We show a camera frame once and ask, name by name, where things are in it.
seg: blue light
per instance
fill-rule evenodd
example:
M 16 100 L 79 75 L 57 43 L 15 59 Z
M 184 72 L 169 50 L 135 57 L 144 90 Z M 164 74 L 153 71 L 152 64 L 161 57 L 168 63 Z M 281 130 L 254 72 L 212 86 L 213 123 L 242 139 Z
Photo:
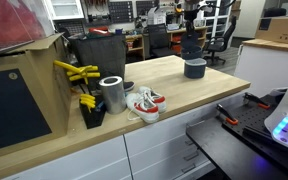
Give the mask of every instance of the blue light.
M 278 124 L 278 126 L 277 127 L 279 127 L 279 128 L 281 128 L 281 129 L 283 129 L 284 127 L 286 126 L 286 124 Z
M 284 119 L 276 126 L 273 133 L 279 134 L 281 130 L 288 124 L 288 117 L 284 117 Z
M 281 129 L 279 128 L 275 128 L 273 131 L 274 134 L 279 134 L 280 132 L 281 132 Z
M 284 123 L 288 123 L 288 117 L 286 116 L 283 120 L 282 120 L 282 122 L 284 122 Z

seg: sneaker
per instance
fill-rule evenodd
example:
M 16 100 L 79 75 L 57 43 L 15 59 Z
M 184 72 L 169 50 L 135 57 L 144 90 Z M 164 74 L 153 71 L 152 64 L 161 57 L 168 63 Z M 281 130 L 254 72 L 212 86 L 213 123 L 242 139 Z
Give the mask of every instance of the sneaker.
M 158 107 L 147 97 L 146 94 L 130 93 L 126 96 L 127 107 L 131 112 L 136 113 L 141 119 L 147 123 L 155 123 L 158 121 Z
M 123 86 L 124 86 L 124 91 L 125 92 L 128 92 L 128 91 L 132 91 L 134 89 L 134 82 L 133 81 L 130 81 L 130 82 L 125 82 L 123 83 Z
M 138 88 L 138 93 L 146 93 L 148 98 L 157 105 L 158 112 L 163 113 L 166 111 L 166 101 L 165 97 L 153 91 L 151 88 L 141 86 Z

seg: office chair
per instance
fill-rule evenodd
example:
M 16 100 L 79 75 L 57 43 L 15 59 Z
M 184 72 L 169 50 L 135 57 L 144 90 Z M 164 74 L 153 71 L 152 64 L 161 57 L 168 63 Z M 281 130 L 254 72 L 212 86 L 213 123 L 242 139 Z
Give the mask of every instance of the office chair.
M 212 53 L 211 56 L 204 56 L 205 60 L 211 59 L 212 65 L 214 65 L 214 61 L 218 60 L 223 61 L 223 64 L 225 64 L 226 60 L 220 58 L 219 56 L 215 56 L 215 52 L 223 52 L 227 49 L 228 41 L 235 30 L 235 26 L 236 26 L 236 16 L 232 16 L 231 26 L 224 33 L 224 36 L 212 37 L 209 40 L 207 46 L 204 48 L 204 50 L 208 51 L 208 53 Z
M 150 54 L 153 57 L 176 55 L 176 52 L 170 49 L 170 40 L 165 24 L 148 25 L 147 29 L 150 41 Z

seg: black bag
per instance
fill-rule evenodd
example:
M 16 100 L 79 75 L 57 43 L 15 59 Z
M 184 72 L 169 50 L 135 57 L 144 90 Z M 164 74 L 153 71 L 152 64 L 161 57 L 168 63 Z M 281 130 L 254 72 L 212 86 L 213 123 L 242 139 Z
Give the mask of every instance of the black bag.
M 126 61 L 125 35 L 96 37 L 92 39 L 70 39 L 73 52 L 82 66 L 98 66 L 101 77 L 120 76 L 124 79 Z M 96 80 L 90 78 L 91 90 Z

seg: white cabinet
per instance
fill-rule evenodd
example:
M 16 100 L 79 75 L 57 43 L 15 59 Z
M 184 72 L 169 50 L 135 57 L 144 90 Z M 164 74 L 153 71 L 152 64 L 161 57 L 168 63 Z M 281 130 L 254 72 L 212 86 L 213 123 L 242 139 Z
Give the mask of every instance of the white cabinet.
M 45 0 L 53 20 L 83 18 L 80 0 Z
M 231 2 L 231 0 L 206 0 L 207 3 L 221 6 Z M 231 7 L 227 9 L 213 8 L 212 12 L 204 12 L 204 18 L 206 20 L 207 32 L 206 37 L 210 39 L 214 36 L 223 36 L 227 28 L 229 27 L 229 16 Z
M 288 51 L 243 45 L 234 76 L 251 82 L 247 91 L 259 97 L 288 87 Z
M 129 179 L 131 171 L 122 136 L 50 161 L 5 180 Z
M 215 166 L 187 138 L 187 124 L 214 114 L 217 103 L 240 105 L 237 102 L 243 103 L 242 94 L 206 104 L 4 180 L 197 179 Z

